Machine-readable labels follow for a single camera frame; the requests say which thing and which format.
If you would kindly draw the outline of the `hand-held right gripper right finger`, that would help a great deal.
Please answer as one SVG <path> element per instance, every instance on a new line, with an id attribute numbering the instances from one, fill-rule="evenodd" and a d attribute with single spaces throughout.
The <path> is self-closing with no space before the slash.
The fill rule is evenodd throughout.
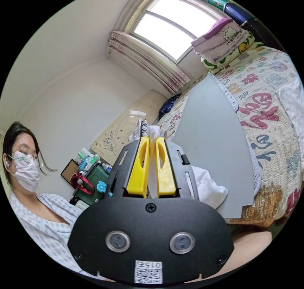
<path id="1" fill-rule="evenodd" d="M 171 168 L 169 153 L 164 138 L 158 137 L 155 142 L 157 195 L 159 198 L 171 197 L 176 192 L 174 173 Z"/>

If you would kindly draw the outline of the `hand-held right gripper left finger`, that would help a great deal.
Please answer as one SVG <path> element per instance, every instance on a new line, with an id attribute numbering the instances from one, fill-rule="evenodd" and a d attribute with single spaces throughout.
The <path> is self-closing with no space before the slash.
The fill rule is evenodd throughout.
<path id="1" fill-rule="evenodd" d="M 126 187 L 128 194 L 147 197 L 149 174 L 149 137 L 135 140 L 137 146 L 133 167 Z"/>

